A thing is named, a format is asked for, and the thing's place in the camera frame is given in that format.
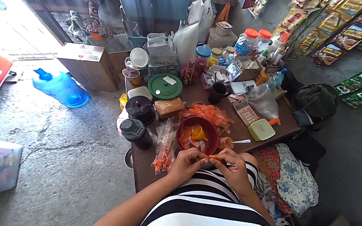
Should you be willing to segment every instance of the tiled wall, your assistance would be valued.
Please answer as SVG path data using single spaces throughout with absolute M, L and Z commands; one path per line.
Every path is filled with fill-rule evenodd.
M 72 33 L 69 32 L 68 30 L 68 26 L 64 23 L 65 20 L 67 20 L 68 18 L 71 17 L 71 15 L 69 13 L 51 13 L 53 15 L 53 17 L 57 20 L 58 24 L 62 27 L 62 29 L 68 34 L 69 38 L 71 38 L 71 40 L 74 43 L 78 43 L 78 44 L 82 44 L 82 42 L 80 42 L 79 40 L 77 40 Z M 86 18 L 87 20 L 90 20 L 90 16 L 88 14 L 80 14 L 81 16 L 83 16 L 84 18 Z

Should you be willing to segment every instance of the red patterned fabric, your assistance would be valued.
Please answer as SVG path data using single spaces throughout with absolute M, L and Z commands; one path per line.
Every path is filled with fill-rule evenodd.
M 280 157 L 278 150 L 274 146 L 269 146 L 265 149 L 259 150 L 258 152 L 261 160 L 265 163 L 267 167 L 267 169 L 264 170 L 267 170 L 268 172 L 262 172 L 260 165 L 259 168 L 261 169 L 261 172 L 267 177 L 272 186 L 272 190 L 276 198 L 276 204 L 283 213 L 292 214 L 293 211 L 291 210 L 291 208 L 279 196 L 278 187 L 276 184 L 276 180 L 280 178 Z

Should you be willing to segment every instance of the brown bowl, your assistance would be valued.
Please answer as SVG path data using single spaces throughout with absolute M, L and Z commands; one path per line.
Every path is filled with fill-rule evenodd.
M 217 134 L 217 130 L 213 124 L 211 124 L 208 120 L 199 117 L 199 116 L 190 116 L 185 121 L 183 121 L 177 128 L 177 145 L 180 150 L 183 150 L 181 147 L 178 138 L 182 136 L 181 128 L 182 127 L 189 127 L 189 126 L 202 126 L 202 129 L 205 133 L 205 137 L 209 140 L 205 143 L 206 155 L 211 155 L 216 151 L 217 143 L 219 140 L 219 136 Z

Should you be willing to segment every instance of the calculator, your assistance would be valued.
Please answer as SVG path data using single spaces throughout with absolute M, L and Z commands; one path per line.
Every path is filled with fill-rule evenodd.
M 246 126 L 251 125 L 251 123 L 259 119 L 246 100 L 236 101 L 233 103 L 233 106 Z

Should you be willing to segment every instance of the forearm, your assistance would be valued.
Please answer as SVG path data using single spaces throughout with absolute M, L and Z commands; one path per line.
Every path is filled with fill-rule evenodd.
M 261 214 L 264 219 L 271 225 L 276 226 L 273 219 L 270 217 L 267 209 L 262 204 L 259 197 L 256 195 L 255 191 L 251 188 L 247 189 L 244 194 L 237 194 L 240 198 L 241 204 L 249 206 Z
M 165 176 L 112 209 L 93 226 L 140 225 L 149 211 L 177 187 L 173 178 Z

